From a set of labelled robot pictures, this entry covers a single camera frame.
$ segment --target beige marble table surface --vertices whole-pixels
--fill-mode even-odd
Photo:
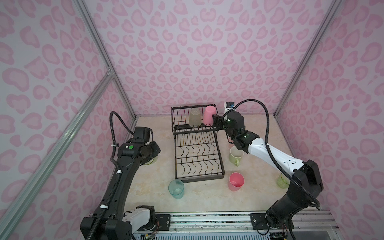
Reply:
[[[247,130],[264,138],[266,117],[263,114],[244,115]],[[280,172],[263,160],[245,154],[239,167],[229,162],[231,145],[225,132],[218,132],[225,176],[223,179],[185,183],[183,198],[175,199],[168,192],[168,184],[175,178],[174,137],[171,117],[139,117],[137,126],[153,129],[154,140],[161,148],[157,162],[141,166],[133,178],[125,203],[125,211],[139,205],[151,205],[156,212],[256,211],[267,210],[280,199],[286,189],[276,185]],[[287,143],[272,115],[268,141],[274,147],[290,154]],[[229,175],[241,173],[244,186],[236,192],[228,189]]]

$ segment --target mug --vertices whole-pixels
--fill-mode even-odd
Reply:
[[[243,150],[238,150],[235,146],[229,150],[229,161],[237,167],[240,165],[240,160],[244,156]]]

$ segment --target pink cup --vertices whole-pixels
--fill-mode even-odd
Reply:
[[[244,185],[244,177],[238,172],[229,176],[228,187],[231,191],[237,191]]]
[[[212,115],[216,114],[216,108],[214,106],[207,106],[204,110],[203,123],[206,126],[212,126],[214,120]]]

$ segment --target pink leopard print wall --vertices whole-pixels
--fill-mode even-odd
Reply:
[[[129,126],[131,119],[114,83],[55,167],[10,240],[80,239],[80,222],[100,204],[114,165],[109,113],[116,111]],[[116,142],[127,131],[114,117]]]
[[[346,240],[384,239],[384,2],[348,0],[278,121]]]
[[[273,113],[331,0],[86,3],[137,114],[246,98]]]
[[[0,3],[0,218],[105,72],[71,0]]]

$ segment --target dish rack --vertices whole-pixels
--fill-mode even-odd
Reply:
[[[175,179],[184,183],[224,178],[225,171],[217,142],[217,130],[204,123],[195,128],[189,125],[190,110],[199,108],[203,118],[207,106],[216,108],[215,104],[172,108]]]

